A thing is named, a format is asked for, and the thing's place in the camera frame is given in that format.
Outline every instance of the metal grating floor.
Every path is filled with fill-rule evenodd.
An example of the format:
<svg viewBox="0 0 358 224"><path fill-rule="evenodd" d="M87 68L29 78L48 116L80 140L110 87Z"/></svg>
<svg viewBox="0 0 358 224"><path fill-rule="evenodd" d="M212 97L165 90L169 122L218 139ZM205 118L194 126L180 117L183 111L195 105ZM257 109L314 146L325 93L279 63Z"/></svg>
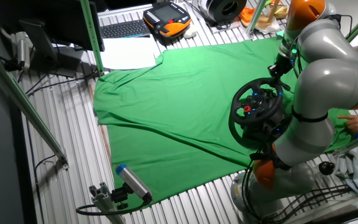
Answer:
<svg viewBox="0 0 358 224"><path fill-rule="evenodd" d="M255 0L249 0L247 7L256 7ZM228 44L249 40L245 29L241 26L218 34L213 34L204 20L197 17L192 9L182 3L191 15L192 25L196 26L197 36L191 39L175 40L165 45L156 41L154 57L157 58L164 50L196 47L203 45ZM120 9L99 14L101 26L107 26L118 22L131 21L142 18L142 12L150 5ZM284 28L286 20L279 21ZM252 40L273 37L256 33ZM92 52L83 56L81 71L76 77L83 77L94 70L95 59ZM23 90L27 91L35 85L43 74L31 73L25 75L21 82ZM40 86L70 80L70 78L47 75ZM114 187L110 162L109 141L106 127L97 124L97 118L93 113L93 91L97 78L80 80L78 82L57 85L38 91L30 97L32 104L40 113L42 119L51 129L61 146L64 147L69 159L70 168L62 170L56 166L56 158L49 159L37 170L40 180L41 205L45 223L109 223L105 217L86 217L77 215L75 208L80 205L90 204L91 194L88 192L90 185L106 182L110 189ZM25 134L29 158L33 147L35 163L51 156L52 151L41 140L38 133L29 126L29 134ZM321 161L329 161L327 155L321 155L314 161L309 161L311 166ZM140 212L124 215L126 223L244 223L242 213L234 206L230 198L230 185L236 174L231 174L197 188L187 190L172 196L160 203ZM42 223L39 201L35 191L34 175L32 183L35 206L39 223ZM329 177L324 182L318 183L319 187L332 187L343 184L337 177ZM287 223L296 223L297 218L305 217L316 210L324 209L328 205L338 203L338 200L352 197L350 194L344 198L334 198L328 204L313 205L297 213ZM293 198L282 200L286 206Z"/></svg>

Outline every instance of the finger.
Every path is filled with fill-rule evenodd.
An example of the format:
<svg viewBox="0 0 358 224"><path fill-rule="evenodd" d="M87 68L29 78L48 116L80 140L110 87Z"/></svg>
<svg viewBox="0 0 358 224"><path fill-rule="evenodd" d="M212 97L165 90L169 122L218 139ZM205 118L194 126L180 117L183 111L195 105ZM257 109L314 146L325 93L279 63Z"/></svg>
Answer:
<svg viewBox="0 0 358 224"><path fill-rule="evenodd" d="M351 130L353 133L358 133L358 126L356 126L355 124L352 124L350 126L347 127L349 130Z"/></svg>
<svg viewBox="0 0 358 224"><path fill-rule="evenodd" d="M338 119L355 119L357 115L339 115Z"/></svg>
<svg viewBox="0 0 358 224"><path fill-rule="evenodd" d="M346 121L347 126L350 126L350 125L353 125L353 124L357 124L357 120L353 119L353 120Z"/></svg>

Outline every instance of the green fabric sheet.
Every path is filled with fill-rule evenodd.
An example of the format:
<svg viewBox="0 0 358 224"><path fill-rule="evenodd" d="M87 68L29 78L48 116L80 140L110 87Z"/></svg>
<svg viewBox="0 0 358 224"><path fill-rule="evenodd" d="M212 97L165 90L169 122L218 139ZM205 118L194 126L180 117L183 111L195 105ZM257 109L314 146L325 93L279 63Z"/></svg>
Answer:
<svg viewBox="0 0 358 224"><path fill-rule="evenodd" d="M157 66L116 70L101 77L94 94L100 124L108 127L113 168L126 163L153 192L154 203L248 166L254 150L240 146L227 122L242 85L269 77L279 40L166 50ZM282 81L295 89L293 72ZM293 94L284 92L289 109ZM351 135L330 110L336 127L329 151ZM116 187L122 180L114 172ZM141 203L129 197L129 207Z"/></svg>

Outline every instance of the steering wheel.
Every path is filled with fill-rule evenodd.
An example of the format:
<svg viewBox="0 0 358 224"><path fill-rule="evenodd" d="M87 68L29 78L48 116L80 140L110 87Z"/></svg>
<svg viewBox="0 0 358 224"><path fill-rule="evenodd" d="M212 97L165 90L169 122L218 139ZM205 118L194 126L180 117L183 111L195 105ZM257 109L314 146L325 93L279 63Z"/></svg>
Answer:
<svg viewBox="0 0 358 224"><path fill-rule="evenodd" d="M260 86L268 84L277 92L266 90ZM241 102L240 97L249 89L252 95L247 96L246 101ZM271 118L280 109L283 103L283 88L273 78L258 78L243 87L234 95L231 103L230 117L242 126L252 126L263 123ZM244 116L238 115L239 108L244 109Z"/></svg>

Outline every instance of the orange handheld controller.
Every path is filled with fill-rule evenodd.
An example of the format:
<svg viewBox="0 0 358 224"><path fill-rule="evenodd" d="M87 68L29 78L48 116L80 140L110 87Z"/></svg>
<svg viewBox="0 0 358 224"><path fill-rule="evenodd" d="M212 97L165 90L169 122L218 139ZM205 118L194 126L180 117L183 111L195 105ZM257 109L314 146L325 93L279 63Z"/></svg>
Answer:
<svg viewBox="0 0 358 224"><path fill-rule="evenodd" d="M143 19L156 34L175 37L190 25L190 15L172 2L159 2L143 12Z"/></svg>

